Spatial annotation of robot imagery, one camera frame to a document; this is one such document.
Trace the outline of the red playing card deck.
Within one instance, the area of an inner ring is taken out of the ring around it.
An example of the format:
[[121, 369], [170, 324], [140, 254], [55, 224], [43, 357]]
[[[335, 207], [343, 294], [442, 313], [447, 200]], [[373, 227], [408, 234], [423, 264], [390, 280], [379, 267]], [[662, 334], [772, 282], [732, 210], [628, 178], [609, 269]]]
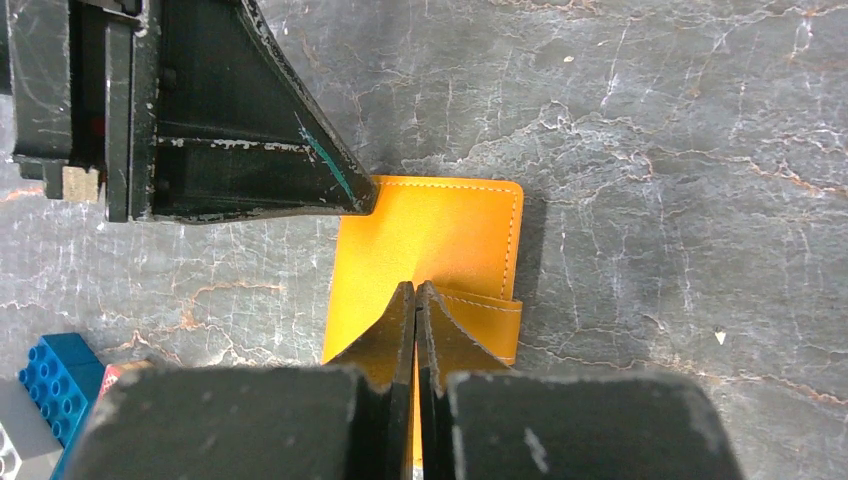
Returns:
[[123, 363], [111, 363], [105, 367], [98, 398], [102, 398], [118, 380], [128, 372], [152, 368], [154, 364], [147, 359]]

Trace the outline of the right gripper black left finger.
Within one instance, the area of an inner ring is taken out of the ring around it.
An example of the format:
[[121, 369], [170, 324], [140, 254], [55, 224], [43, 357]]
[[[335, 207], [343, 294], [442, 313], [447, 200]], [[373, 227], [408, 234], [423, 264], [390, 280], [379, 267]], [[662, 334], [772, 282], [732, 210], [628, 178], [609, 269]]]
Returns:
[[146, 368], [98, 402], [70, 479], [409, 479], [415, 292], [320, 367]]

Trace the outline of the blue grey toy brick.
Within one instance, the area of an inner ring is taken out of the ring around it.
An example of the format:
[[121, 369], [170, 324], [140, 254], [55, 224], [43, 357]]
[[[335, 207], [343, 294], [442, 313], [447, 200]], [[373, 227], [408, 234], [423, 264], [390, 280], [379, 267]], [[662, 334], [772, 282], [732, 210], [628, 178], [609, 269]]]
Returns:
[[1, 477], [64, 479], [105, 366], [81, 335], [43, 335], [1, 381]]

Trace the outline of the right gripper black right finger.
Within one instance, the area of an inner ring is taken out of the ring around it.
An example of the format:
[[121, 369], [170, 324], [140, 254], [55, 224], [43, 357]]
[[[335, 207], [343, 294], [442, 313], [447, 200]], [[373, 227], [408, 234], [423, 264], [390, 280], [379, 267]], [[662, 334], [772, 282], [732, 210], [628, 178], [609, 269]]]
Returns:
[[427, 479], [739, 479], [720, 415], [690, 379], [656, 371], [545, 376], [508, 367], [416, 292]]

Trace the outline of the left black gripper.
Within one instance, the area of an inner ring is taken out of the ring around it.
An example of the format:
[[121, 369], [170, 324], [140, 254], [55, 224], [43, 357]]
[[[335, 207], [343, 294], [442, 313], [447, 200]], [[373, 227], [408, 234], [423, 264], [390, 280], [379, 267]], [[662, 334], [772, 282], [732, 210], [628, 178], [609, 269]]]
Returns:
[[1, 92], [23, 179], [51, 200], [104, 201], [109, 222], [374, 210], [376, 183], [256, 2], [161, 12], [158, 92], [158, 2], [2, 2]]

